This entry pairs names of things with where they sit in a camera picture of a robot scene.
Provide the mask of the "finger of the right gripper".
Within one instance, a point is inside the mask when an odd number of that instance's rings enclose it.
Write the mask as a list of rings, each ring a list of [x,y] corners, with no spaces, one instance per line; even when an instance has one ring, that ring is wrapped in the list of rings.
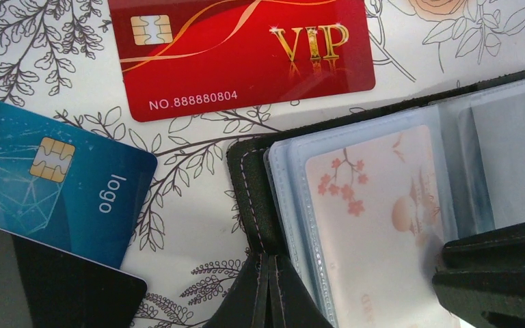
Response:
[[[525,327],[525,267],[444,270],[432,284],[440,305],[474,327]]]
[[[450,269],[525,267],[525,223],[450,241],[442,259]]]

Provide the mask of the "black card holder wallet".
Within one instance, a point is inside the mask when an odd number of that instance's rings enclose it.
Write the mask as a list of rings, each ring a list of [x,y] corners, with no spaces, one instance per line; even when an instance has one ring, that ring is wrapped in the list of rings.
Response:
[[[525,327],[525,71],[241,141],[209,327]]]

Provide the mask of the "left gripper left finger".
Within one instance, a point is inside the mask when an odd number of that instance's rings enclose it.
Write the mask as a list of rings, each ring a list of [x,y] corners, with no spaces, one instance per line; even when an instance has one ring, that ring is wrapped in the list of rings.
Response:
[[[204,326],[213,328],[265,327],[268,288],[268,255],[250,255],[220,307]]]

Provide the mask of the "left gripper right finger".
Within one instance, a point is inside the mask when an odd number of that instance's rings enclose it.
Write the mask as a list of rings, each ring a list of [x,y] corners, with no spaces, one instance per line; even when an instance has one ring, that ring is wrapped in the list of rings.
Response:
[[[269,257],[269,320],[270,327],[332,328],[285,256]]]

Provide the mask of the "pale pink blossom card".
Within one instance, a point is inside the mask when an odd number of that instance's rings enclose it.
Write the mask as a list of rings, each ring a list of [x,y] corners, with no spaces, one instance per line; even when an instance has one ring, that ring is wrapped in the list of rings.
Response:
[[[411,127],[306,161],[340,327],[458,327],[431,287],[444,229],[431,136]]]

